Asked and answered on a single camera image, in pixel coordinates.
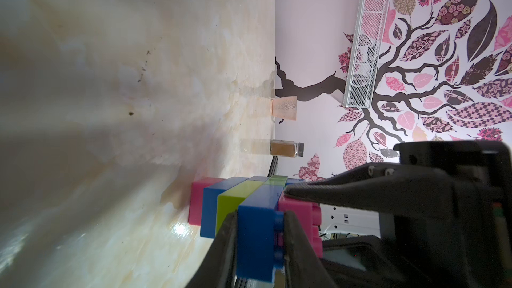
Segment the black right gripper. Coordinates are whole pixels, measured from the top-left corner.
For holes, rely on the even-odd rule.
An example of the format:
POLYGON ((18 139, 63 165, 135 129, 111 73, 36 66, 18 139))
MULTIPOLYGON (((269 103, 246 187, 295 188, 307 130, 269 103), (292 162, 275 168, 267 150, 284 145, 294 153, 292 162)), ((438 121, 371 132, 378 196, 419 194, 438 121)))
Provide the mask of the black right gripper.
MULTIPOLYGON (((499 141, 400 143, 396 163, 367 163, 285 196, 380 212, 381 238, 440 287, 511 286, 511 152, 499 141)), ((327 240, 339 287, 403 287, 372 235, 327 240)))

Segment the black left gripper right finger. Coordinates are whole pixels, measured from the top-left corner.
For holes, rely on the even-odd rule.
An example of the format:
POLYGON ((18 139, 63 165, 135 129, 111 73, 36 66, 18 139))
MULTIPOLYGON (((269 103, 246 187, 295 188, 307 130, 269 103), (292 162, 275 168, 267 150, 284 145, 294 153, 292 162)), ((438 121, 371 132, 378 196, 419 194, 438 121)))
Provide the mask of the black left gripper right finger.
POLYGON ((283 244, 286 287, 337 287, 293 211, 284 213, 283 244))

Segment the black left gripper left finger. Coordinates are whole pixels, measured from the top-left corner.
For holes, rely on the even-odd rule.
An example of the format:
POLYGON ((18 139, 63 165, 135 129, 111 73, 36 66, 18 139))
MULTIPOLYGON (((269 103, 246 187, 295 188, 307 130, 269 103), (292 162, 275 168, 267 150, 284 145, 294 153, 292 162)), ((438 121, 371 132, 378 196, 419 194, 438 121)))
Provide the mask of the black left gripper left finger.
POLYGON ((234 287, 237 226, 237 212, 229 213, 186 288, 234 287))

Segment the blue long lego brick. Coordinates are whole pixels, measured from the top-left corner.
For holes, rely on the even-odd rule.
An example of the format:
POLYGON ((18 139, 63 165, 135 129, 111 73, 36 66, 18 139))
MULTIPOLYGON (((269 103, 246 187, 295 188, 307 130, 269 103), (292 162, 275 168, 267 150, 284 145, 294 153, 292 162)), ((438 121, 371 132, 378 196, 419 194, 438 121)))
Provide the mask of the blue long lego brick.
POLYGON ((272 283, 275 268, 275 220, 282 185, 264 183, 237 210, 238 277, 272 283))

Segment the lime lego brick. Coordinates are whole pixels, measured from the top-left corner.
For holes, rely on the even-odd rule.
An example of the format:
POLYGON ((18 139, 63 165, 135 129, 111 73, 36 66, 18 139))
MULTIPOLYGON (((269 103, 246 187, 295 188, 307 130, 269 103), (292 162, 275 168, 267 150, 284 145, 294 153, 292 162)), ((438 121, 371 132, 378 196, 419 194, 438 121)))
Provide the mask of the lime lego brick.
POLYGON ((225 218, 237 210, 238 206, 263 184, 263 181, 246 180, 224 191, 217 197, 215 233, 219 232, 225 218))

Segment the pink small lego brick top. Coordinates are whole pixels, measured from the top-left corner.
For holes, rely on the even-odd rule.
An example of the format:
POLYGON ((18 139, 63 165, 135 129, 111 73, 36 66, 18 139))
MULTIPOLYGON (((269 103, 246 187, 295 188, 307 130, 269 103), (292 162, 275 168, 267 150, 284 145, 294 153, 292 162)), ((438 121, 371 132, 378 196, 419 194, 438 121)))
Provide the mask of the pink small lego brick top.
POLYGON ((201 214, 203 206, 203 191, 205 188, 223 181, 223 178, 207 177, 191 184, 191 195, 189 203, 188 223, 190 225, 201 225, 201 214))

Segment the green lego brick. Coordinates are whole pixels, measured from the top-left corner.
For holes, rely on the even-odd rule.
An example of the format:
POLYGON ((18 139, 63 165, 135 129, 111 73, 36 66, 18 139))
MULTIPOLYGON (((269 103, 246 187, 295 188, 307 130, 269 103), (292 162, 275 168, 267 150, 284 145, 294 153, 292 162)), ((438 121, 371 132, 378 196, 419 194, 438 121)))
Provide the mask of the green lego brick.
POLYGON ((273 175, 265 182, 265 185, 275 185, 275 186, 285 187, 287 180, 288 180, 287 176, 273 175))

